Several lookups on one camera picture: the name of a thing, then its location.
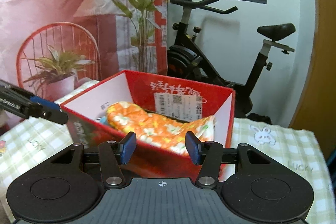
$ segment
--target green checkered cloth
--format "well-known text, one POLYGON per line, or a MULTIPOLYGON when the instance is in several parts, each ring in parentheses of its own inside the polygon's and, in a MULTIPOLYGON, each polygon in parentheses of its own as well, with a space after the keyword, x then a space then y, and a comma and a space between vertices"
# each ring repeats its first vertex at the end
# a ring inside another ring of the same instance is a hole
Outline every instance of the green checkered cloth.
MULTIPOLYGON (((93 86, 89 81, 70 94, 57 100, 60 104, 72 96, 93 86)), ((0 200, 11 222, 15 219, 6 200, 10 183, 24 172, 35 167, 73 143, 66 125, 58 125, 45 119, 29 118, 0 137, 6 151, 0 149, 0 200)))
MULTIPOLYGON (((96 83, 97 81, 87 82, 56 103, 61 103, 96 83)), ((66 126, 35 118, 20 123, 2 135, 1 140, 6 141, 6 152, 0 157, 0 200, 13 222, 14 217, 6 202, 8 185, 19 175, 71 145, 73 141, 66 126)), ((315 198, 306 219, 309 224, 336 223, 330 176, 312 132, 270 126, 248 119, 235 119, 231 147, 237 147, 242 142, 251 144, 310 182, 315 198)), ((232 175, 235 172, 234 166, 227 165, 225 172, 226 177, 232 175)))
MULTIPOLYGON (((248 143, 304 177, 314 190, 314 202, 306 221, 335 224, 335 198, 326 162, 314 134, 235 118, 231 147, 248 143)), ((225 178, 235 172, 227 165, 225 178)))

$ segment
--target orange floral cloth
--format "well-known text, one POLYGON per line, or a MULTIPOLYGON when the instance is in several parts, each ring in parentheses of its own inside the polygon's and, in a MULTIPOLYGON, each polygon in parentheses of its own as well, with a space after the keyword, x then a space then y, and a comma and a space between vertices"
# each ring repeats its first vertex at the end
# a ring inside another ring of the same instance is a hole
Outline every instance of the orange floral cloth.
POLYGON ((178 154, 187 153, 184 143, 187 131, 192 131, 203 142, 214 138, 214 116, 181 123, 147 113, 134 103, 118 102, 108 107, 107 120, 116 130, 125 134, 133 131, 138 140, 178 154))

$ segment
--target barcode label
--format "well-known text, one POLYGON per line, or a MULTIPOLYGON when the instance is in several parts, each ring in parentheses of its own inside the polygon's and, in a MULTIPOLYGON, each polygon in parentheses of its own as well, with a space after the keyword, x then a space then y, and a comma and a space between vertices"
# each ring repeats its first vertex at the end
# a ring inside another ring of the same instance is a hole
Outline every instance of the barcode label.
POLYGON ((187 122, 202 118, 202 96, 154 93, 155 111, 187 122))

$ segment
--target bike seat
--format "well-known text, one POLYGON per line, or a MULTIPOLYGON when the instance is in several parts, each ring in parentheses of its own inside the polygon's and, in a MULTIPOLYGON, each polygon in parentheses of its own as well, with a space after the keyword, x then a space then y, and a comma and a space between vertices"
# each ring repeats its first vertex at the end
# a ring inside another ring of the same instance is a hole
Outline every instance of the bike seat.
POLYGON ((257 29, 257 32, 263 36, 273 40, 278 41, 282 40, 285 37, 288 37, 294 33, 295 26, 292 23, 280 24, 280 25, 270 25, 270 26, 260 26, 257 29))

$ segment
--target bike handlebar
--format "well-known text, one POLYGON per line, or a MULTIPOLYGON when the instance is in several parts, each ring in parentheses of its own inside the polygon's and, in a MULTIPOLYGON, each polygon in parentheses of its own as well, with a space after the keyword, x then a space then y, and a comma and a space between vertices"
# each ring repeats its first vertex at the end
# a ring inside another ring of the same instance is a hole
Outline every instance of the bike handlebar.
POLYGON ((228 10, 220 10, 220 9, 212 8, 212 7, 199 7, 199 9, 208 10, 208 11, 215 12, 215 13, 222 14, 222 15, 227 15, 234 11, 237 11, 238 7, 231 7, 228 10))
POLYGON ((203 10, 208 10, 211 12, 215 12, 218 14, 222 14, 222 15, 227 15, 230 14, 234 11, 238 10, 238 7, 231 7, 228 10, 220 10, 217 8, 212 8, 212 7, 208 7, 206 5, 217 2, 219 0, 203 0, 203 1, 188 1, 188 0, 170 0, 170 3, 172 4, 177 4, 177 5, 182 5, 183 7, 189 7, 192 9, 203 9, 203 10))
POLYGON ((200 7, 206 6, 208 4, 211 4, 217 1, 219 0, 202 0, 202 1, 170 0, 170 3, 196 9, 196 8, 200 8, 200 7))

